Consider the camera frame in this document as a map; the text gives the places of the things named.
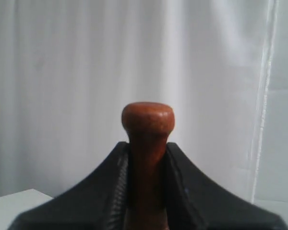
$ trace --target white curtain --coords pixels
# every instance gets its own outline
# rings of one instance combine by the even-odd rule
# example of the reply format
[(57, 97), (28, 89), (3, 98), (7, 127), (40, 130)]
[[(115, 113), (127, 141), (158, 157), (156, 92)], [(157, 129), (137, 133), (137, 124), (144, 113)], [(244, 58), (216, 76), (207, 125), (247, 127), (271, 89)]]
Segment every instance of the white curtain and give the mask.
[(57, 195), (171, 105), (170, 141), (251, 200), (273, 0), (0, 0), (0, 196)]

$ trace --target orange-brown wood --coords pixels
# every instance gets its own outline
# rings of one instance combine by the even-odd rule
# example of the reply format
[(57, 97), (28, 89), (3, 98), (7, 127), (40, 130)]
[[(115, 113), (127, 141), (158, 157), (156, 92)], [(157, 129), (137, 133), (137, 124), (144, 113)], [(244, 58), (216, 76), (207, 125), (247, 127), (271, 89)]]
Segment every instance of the orange-brown wood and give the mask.
[(121, 119), (131, 149), (125, 229), (167, 230), (162, 158), (175, 124), (173, 110), (160, 103), (132, 103)]

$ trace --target wooden handle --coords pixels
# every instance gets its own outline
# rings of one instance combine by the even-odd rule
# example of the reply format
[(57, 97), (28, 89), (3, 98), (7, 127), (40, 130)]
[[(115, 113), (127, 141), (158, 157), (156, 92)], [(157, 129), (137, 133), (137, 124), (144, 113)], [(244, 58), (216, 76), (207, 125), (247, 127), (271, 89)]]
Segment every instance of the wooden handle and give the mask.
[(131, 149), (125, 229), (167, 230), (162, 157), (175, 124), (173, 110), (160, 103), (132, 103), (121, 119)]

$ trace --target white table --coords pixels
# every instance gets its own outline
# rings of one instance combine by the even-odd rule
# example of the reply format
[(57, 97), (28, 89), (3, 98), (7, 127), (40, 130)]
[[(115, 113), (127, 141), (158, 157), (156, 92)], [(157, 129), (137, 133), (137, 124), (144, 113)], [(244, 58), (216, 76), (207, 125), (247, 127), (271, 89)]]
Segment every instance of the white table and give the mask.
[(0, 230), (6, 230), (23, 211), (41, 205), (52, 198), (35, 189), (0, 197)]

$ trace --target rounded wooden top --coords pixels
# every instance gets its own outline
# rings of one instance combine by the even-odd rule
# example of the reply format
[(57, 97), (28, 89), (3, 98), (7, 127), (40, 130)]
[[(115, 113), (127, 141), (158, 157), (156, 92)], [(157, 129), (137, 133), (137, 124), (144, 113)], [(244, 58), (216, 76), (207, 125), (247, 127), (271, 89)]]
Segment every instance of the rounded wooden top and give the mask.
[(128, 104), (122, 111), (121, 121), (127, 133), (169, 135), (175, 125), (173, 109), (154, 102)]

